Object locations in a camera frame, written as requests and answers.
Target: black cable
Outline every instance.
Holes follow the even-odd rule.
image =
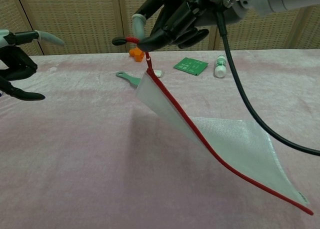
[[[238,91],[240,93],[240,96],[246,106],[246,108],[248,109],[248,111],[250,112],[250,114],[252,115],[252,117],[255,119],[255,121],[269,134],[271,135],[274,139],[278,140],[279,142],[285,144],[288,147],[291,147],[293,149],[296,149],[300,152],[303,153],[307,153],[307,154],[311,154],[311,155],[315,155],[315,156],[320,156],[320,150],[315,150],[315,149],[311,149],[302,145],[298,145],[292,141],[289,141],[288,139],[282,137],[281,135],[279,135],[278,133],[276,133],[274,130],[272,130],[262,119],[261,117],[258,115],[258,113],[255,111],[255,109],[253,108],[253,106],[251,105],[245,90],[241,84],[240,78],[238,76],[237,70],[236,70],[236,66],[234,63],[234,60],[232,58],[231,55],[231,51],[230,51],[230,46],[229,46],[229,42],[228,42],[228,37],[227,37],[227,27],[226,27],[226,22],[225,22],[225,18],[223,16],[223,14],[221,12],[216,12],[216,19],[217,19],[217,26],[220,32],[220,35],[222,37],[223,40],[223,45],[224,45],[224,50],[225,50],[225,54],[226,54],[226,58],[229,62],[230,65],[230,70],[232,72],[236,87],[238,88]]]

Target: orange object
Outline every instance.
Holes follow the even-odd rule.
[[[133,57],[135,59],[136,62],[142,62],[142,60],[145,57],[145,53],[140,50],[138,47],[136,47],[135,49],[131,49],[129,51],[130,57]]]

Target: robotic hand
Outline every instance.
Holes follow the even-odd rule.
[[[0,70],[0,91],[23,101],[45,99],[42,94],[23,91],[9,82],[26,79],[36,73],[37,64],[18,47],[18,45],[31,43],[33,40],[44,40],[60,46],[65,44],[58,37],[44,31],[12,33],[7,29],[0,29],[0,60],[8,67],[8,69]]]
[[[263,16],[316,4],[320,4],[320,0],[147,0],[133,15],[132,30],[133,36],[140,40],[137,46],[144,52],[166,45],[184,49],[209,34],[207,29],[197,30],[197,27],[219,26],[219,19],[226,24],[236,23],[249,8]],[[162,6],[150,36],[145,37],[147,19]]]

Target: table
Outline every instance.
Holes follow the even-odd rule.
[[[155,70],[189,116],[252,120],[222,51],[153,52]],[[298,144],[320,149],[320,50],[234,51],[261,117]],[[173,69],[209,63],[199,76]],[[316,229],[319,158],[273,140],[314,216],[247,183],[188,141],[115,77],[141,77],[127,53],[35,56],[38,73],[13,84],[44,101],[0,98],[1,229]]]

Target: woven wall panel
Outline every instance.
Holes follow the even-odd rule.
[[[126,19],[125,25],[127,26],[127,32],[130,35],[132,35],[131,17],[146,0],[123,0],[123,1],[124,1],[125,13],[122,13],[122,15],[125,15],[125,19]],[[156,23],[159,13],[160,13],[160,9],[158,10],[157,13],[155,13],[151,18],[148,19],[147,24],[145,25],[146,35],[149,35],[151,33],[151,30],[154,24]],[[210,30],[210,27],[199,27],[198,29],[204,29],[204,28]],[[209,46],[209,35],[202,42],[184,50],[180,50],[177,46],[166,46],[160,49],[159,51],[203,51],[203,50],[208,50],[208,46]]]
[[[295,48],[320,49],[320,5],[312,9]]]
[[[123,46],[111,40],[123,36],[116,23],[118,0],[21,0],[33,27],[63,39],[65,47],[41,44],[45,54],[117,53]]]
[[[0,28],[8,29],[11,32],[25,32],[30,31],[30,26],[26,23],[26,18],[23,18],[23,14],[19,12],[17,6],[18,0],[0,0]],[[21,48],[28,55],[39,55],[40,48],[37,42],[21,45]]]
[[[282,49],[299,10],[274,13],[261,17],[249,10],[237,24],[228,25],[228,39],[231,50]],[[216,50],[223,50],[220,40]]]

